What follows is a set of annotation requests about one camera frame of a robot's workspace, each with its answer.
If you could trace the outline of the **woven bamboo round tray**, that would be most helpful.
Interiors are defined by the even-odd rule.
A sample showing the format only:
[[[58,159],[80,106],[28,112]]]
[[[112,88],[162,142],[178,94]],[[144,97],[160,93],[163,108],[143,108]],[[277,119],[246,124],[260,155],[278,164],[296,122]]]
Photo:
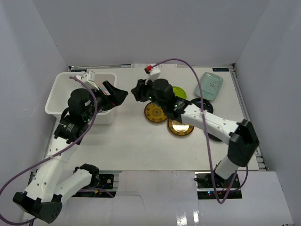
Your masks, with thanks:
[[[109,91],[108,91],[106,88],[100,87],[99,89],[100,89],[105,95],[107,95],[107,96],[110,95]]]

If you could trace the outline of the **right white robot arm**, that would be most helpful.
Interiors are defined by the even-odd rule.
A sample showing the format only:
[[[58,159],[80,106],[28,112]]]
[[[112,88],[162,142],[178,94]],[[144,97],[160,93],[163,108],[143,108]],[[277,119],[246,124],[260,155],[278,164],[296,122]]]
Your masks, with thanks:
[[[246,167],[259,146],[259,139],[250,121],[231,121],[202,111],[191,101],[177,97],[165,79],[139,79],[131,92],[136,101],[151,101],[159,106],[169,119],[207,131],[228,145],[227,155],[217,165],[212,176],[216,187],[225,187],[230,181],[230,176],[238,168]]]

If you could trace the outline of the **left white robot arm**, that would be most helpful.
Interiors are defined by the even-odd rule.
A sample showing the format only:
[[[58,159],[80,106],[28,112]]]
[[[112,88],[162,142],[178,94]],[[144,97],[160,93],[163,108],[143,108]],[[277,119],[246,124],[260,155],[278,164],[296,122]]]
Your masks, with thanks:
[[[50,224],[56,220],[63,203],[82,188],[99,185],[99,169],[90,164],[76,167],[73,175],[59,182],[69,159],[92,126],[101,111],[121,105],[128,95],[108,81],[103,82],[107,92],[100,88],[79,88],[71,92],[67,108],[62,112],[59,124],[50,144],[50,156],[37,170],[31,183],[23,192],[17,192],[13,202],[25,212]]]

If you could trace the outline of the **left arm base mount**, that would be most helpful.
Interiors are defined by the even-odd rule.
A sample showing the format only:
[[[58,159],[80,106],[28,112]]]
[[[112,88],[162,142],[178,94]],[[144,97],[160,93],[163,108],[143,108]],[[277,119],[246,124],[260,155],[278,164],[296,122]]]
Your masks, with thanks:
[[[74,194],[77,198],[114,198],[117,187],[114,174],[100,174],[92,186],[86,186],[83,191]]]

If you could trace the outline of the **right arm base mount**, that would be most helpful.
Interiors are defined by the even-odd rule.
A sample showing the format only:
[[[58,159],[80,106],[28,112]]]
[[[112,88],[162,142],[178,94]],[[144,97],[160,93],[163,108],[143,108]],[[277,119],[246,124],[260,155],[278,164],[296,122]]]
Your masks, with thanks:
[[[224,180],[219,176],[214,177],[217,194],[220,200],[224,199],[224,196],[230,187],[232,176],[233,175],[231,175],[231,177],[229,177],[227,180]],[[210,173],[196,173],[194,180],[196,182],[198,200],[216,199]],[[238,175],[236,175],[227,199],[242,198],[241,183]]]

